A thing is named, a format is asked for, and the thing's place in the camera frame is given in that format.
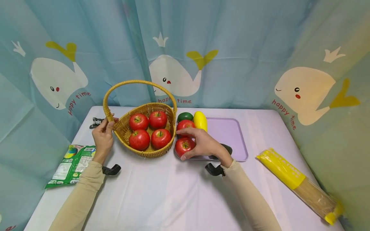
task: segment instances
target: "spaghetti package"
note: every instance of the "spaghetti package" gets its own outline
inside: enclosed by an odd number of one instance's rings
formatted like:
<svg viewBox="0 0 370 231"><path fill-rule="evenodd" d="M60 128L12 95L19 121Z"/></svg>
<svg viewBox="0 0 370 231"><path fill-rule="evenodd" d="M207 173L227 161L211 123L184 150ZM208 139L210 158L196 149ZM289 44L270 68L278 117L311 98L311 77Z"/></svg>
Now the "spaghetti package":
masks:
<svg viewBox="0 0 370 231"><path fill-rule="evenodd" d="M274 175L289 187L317 215L334 225L343 207L313 184L303 173L270 148L257 156Z"/></svg>
<svg viewBox="0 0 370 231"><path fill-rule="evenodd" d="M76 184L95 155L95 146L70 145L45 188Z"/></svg>

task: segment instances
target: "hand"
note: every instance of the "hand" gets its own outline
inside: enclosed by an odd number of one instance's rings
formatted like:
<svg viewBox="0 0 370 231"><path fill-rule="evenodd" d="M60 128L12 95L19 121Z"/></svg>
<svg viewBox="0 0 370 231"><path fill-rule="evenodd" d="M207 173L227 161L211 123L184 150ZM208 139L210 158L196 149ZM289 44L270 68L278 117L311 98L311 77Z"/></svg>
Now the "hand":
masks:
<svg viewBox="0 0 370 231"><path fill-rule="evenodd" d="M195 138L196 146L193 150L182 155L181 160L190 159L193 156L216 156L221 164L225 167L230 167L233 162L229 152L219 142L212 138L203 129L184 128L176 131L178 135L191 135Z"/></svg>
<svg viewBox="0 0 370 231"><path fill-rule="evenodd" d="M92 137L94 138L96 148L95 156L92 160L102 165L113 146L112 131L115 122L108 123L107 118L105 118L101 124L92 131Z"/></svg>

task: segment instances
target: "crown print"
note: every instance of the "crown print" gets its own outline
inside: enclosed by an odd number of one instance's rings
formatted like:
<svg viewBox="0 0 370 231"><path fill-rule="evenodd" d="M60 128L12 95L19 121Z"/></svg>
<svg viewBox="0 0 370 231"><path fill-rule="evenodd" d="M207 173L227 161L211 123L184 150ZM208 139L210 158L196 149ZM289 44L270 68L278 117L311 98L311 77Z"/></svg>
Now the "crown print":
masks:
<svg viewBox="0 0 370 231"><path fill-rule="evenodd" d="M22 49L22 47L21 47L21 45L19 44L19 41L17 41L17 44L15 44L13 41L11 41L12 43L13 43L13 45L14 45L14 49L13 49L13 51L14 52L17 52L17 53L19 53L20 55L22 55L23 57L24 56L26 56L26 53L25 53L25 51Z"/></svg>
<svg viewBox="0 0 370 231"><path fill-rule="evenodd" d="M158 38L153 37L153 39L158 43L158 46L159 46L159 47L165 47L165 45L166 45L166 41L167 41L168 37L165 37L165 38L163 39L163 37L162 37L162 33L160 32L160 33L159 33Z"/></svg>
<svg viewBox="0 0 370 231"><path fill-rule="evenodd" d="M346 56L345 54L338 54L341 47L338 47L335 51L330 52L329 50L325 50L325 58L324 62L332 63L337 58Z"/></svg>

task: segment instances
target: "basket handle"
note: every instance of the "basket handle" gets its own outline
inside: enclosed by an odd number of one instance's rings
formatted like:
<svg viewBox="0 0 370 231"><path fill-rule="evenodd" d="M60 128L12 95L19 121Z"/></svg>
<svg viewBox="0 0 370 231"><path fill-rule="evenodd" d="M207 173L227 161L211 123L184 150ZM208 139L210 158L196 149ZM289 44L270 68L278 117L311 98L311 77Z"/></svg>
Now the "basket handle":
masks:
<svg viewBox="0 0 370 231"><path fill-rule="evenodd" d="M112 86L111 89L109 89L107 91L107 93L105 94L104 99L103 99L103 110L104 110L104 113L107 116L107 119L108 119L109 122L113 121L113 116L112 116L111 110L108 107L109 94L114 89L116 89L117 87L120 87L120 86L123 86L123 85L126 85L126 84L148 84L148 85L155 86L155 87L159 88L160 90L164 91L164 93L166 93L169 96L172 103L174 104L174 121L176 121L177 104L176 104L176 100L175 100L174 96L166 88L164 88L162 86L159 86L158 84L155 84L155 83L149 82L149 81L145 81L145 80L135 79L135 80L128 80L128 81L117 83L116 85Z"/></svg>

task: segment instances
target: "beige sleeve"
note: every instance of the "beige sleeve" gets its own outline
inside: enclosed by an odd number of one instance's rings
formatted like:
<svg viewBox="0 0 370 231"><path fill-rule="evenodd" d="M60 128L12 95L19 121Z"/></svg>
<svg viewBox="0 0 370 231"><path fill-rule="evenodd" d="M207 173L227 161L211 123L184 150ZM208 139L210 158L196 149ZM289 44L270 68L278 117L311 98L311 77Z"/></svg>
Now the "beige sleeve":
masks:
<svg viewBox="0 0 370 231"><path fill-rule="evenodd" d="M281 231L271 208L235 160L223 177L226 184L236 194L244 214L255 231Z"/></svg>
<svg viewBox="0 0 370 231"><path fill-rule="evenodd" d="M80 231L104 182L102 165L91 161L59 210L49 231Z"/></svg>

